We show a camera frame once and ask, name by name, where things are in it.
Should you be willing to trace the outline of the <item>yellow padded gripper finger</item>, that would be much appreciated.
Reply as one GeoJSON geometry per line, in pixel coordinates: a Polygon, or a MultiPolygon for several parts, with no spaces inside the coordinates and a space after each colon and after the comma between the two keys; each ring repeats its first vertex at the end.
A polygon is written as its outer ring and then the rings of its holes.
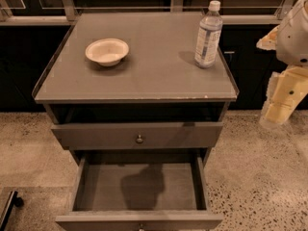
{"type": "Polygon", "coordinates": [[[281,73],[273,72],[269,78],[260,124],[265,128],[283,125],[307,94],[307,66],[289,65],[281,73]]]}

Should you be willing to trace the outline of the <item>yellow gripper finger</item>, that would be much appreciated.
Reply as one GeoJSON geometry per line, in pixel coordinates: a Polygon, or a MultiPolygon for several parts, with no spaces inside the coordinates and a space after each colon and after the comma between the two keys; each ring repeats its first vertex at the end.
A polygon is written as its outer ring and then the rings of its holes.
{"type": "Polygon", "coordinates": [[[275,50],[277,32],[278,32],[278,26],[274,27],[264,37],[260,38],[256,44],[256,47],[262,50],[275,50]]]}

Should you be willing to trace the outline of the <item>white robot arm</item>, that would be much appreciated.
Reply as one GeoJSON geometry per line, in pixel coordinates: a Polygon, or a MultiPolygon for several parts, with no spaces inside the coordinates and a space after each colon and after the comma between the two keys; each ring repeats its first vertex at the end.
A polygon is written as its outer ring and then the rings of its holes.
{"type": "Polygon", "coordinates": [[[298,0],[256,46],[274,50],[276,58],[287,65],[281,73],[271,74],[261,111],[260,124],[272,129],[284,124],[308,94],[308,0],[298,0]]]}

